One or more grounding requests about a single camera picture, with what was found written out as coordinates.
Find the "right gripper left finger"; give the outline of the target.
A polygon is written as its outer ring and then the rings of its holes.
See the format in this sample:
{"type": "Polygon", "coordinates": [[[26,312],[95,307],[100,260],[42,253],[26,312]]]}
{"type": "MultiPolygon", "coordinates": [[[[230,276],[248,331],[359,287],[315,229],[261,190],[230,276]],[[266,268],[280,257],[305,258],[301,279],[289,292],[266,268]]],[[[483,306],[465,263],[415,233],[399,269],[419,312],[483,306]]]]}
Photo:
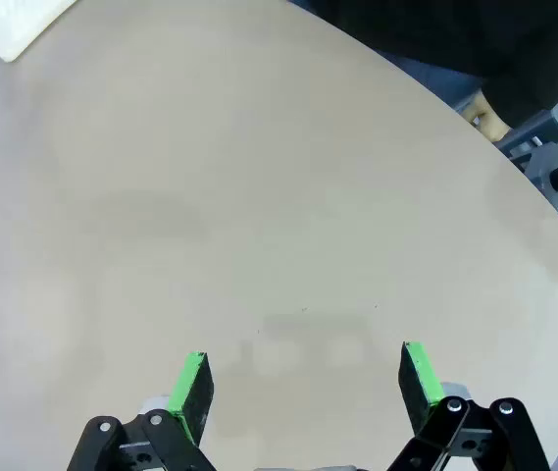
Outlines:
{"type": "Polygon", "coordinates": [[[205,352],[185,358],[172,393],[122,423],[113,416],[96,416],[85,425],[70,460],[70,470],[213,470],[200,449],[214,382],[205,352]]]}

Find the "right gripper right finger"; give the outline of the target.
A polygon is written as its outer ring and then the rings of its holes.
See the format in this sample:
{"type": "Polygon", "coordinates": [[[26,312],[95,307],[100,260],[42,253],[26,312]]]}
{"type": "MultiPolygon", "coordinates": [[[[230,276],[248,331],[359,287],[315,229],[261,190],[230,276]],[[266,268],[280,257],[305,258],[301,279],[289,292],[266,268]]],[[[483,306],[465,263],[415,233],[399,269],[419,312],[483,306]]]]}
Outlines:
{"type": "Polygon", "coordinates": [[[478,470],[550,468],[522,402],[503,397],[482,407],[447,393],[421,343],[402,343],[398,384],[414,436],[391,470],[443,470],[453,457],[470,459],[478,470]]]}

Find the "person's left hand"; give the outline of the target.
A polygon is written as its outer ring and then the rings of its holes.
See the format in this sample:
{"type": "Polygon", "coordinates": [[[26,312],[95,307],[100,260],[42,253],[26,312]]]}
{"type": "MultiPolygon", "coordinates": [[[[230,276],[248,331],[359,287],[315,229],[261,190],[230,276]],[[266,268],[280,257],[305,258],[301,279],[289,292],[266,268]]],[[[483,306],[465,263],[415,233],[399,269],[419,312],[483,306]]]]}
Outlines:
{"type": "Polygon", "coordinates": [[[498,117],[481,91],[478,91],[464,107],[461,116],[490,142],[501,140],[511,130],[498,117]]]}

